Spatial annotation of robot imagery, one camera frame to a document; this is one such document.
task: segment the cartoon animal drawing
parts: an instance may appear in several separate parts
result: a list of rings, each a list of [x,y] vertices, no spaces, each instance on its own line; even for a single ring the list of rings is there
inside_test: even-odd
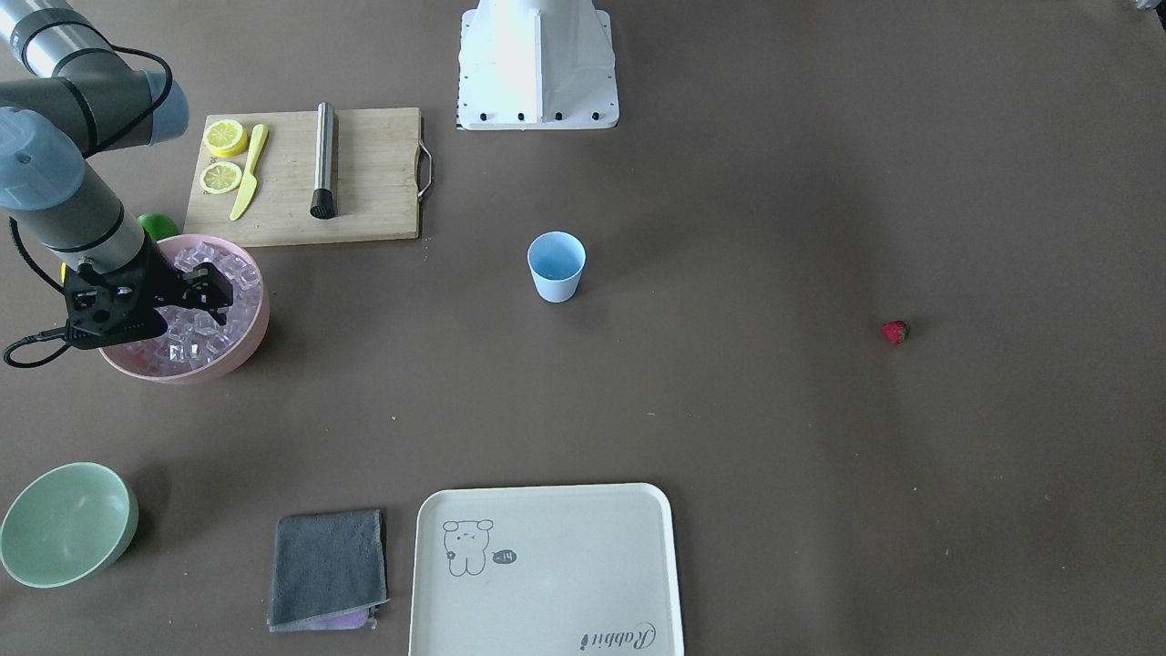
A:
[[[486,569],[486,546],[490,545],[492,528],[494,523],[490,520],[442,524],[442,529],[445,530],[445,558],[449,559],[450,574],[477,577]]]

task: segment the mint green bowl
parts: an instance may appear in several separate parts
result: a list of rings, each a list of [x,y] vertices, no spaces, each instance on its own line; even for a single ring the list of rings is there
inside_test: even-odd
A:
[[[113,470],[63,465],[20,493],[0,524],[0,560],[31,587],[58,587],[110,566],[138,528],[138,500]]]

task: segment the cable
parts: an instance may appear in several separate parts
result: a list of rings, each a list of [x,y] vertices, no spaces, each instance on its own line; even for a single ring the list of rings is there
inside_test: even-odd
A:
[[[8,345],[8,348],[6,348],[3,351],[3,362],[5,362],[5,365],[7,365],[9,367],[15,367],[16,369],[34,369],[36,367],[43,367],[43,366],[52,362],[54,360],[61,358],[61,355],[63,353],[65,353],[66,351],[69,351],[69,345],[65,345],[65,346],[61,347],[59,350],[57,350],[56,352],[54,352],[51,355],[48,355],[48,357],[45,357],[45,358],[43,358],[41,360],[37,360],[36,362],[20,362],[20,361],[13,360],[12,359],[12,354],[15,353],[16,350],[20,350],[22,347],[27,347],[28,345],[35,345],[37,343],[51,343],[52,340],[63,340],[64,337],[65,337],[65,330],[64,330],[64,327],[54,327],[54,330],[51,330],[51,331],[43,331],[43,332],[37,333],[35,336],[29,336],[29,337],[23,338],[21,340],[16,340],[15,343]]]
[[[40,275],[41,280],[48,282],[49,285],[57,291],[62,294],[65,292],[64,287],[45,273],[44,269],[41,268],[35,260],[33,260],[33,255],[28,254],[28,248],[24,247],[24,240],[20,238],[20,226],[16,224],[16,219],[10,216],[8,217],[8,230],[12,231],[12,242],[16,245],[16,252],[19,252],[20,256],[24,259],[24,262],[33,269],[33,273]]]
[[[105,42],[110,43],[110,40],[106,38]],[[153,114],[154,110],[162,106],[162,103],[164,103],[167,97],[170,96],[170,89],[174,87],[174,71],[170,70],[170,64],[166,63],[166,59],[163,59],[162,57],[159,57],[153,52],[147,52],[145,50],[136,50],[134,48],[122,48],[120,45],[114,45],[113,43],[110,43],[110,48],[115,52],[125,52],[127,55],[135,55],[138,57],[153,59],[155,63],[162,66],[162,70],[166,72],[166,82],[162,83],[162,92],[157,94],[157,98],[153,103],[150,103],[149,107],[147,107],[140,114],[134,117],[129,122],[126,124],[125,127],[114,132],[112,136],[110,136],[105,141],[101,141],[100,143],[94,146],[90,151],[85,153],[85,158],[89,158],[92,155],[100,153],[101,150],[108,148],[111,144],[115,143],[119,139],[121,139],[126,134],[129,134],[129,132],[133,128],[138,127],[138,125],[141,121],[146,120],[147,117]]]

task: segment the lemon slice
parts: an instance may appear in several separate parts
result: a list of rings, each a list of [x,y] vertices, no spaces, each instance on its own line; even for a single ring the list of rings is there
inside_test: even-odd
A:
[[[226,193],[238,186],[241,179],[243,169],[233,162],[215,162],[198,176],[203,191],[208,193]]]
[[[247,131],[234,119],[217,120],[206,127],[203,143],[216,157],[233,157],[247,149]]]

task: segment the brown table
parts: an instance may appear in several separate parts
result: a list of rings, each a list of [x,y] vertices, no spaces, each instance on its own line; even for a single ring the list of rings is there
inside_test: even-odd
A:
[[[600,2],[617,128],[468,133],[471,0],[77,0],[192,125],[419,106],[438,178],[420,239],[254,249],[271,333],[219,382],[0,371],[3,505],[94,460],[142,508],[92,580],[0,576],[0,653],[403,655],[429,494],[648,481],[689,654],[1160,654],[1166,36],[947,5]],[[182,217],[197,132],[92,162]],[[589,247],[562,305],[524,261],[549,228]],[[5,249],[7,344],[63,306]],[[275,522],[368,507],[379,628],[269,635]]]

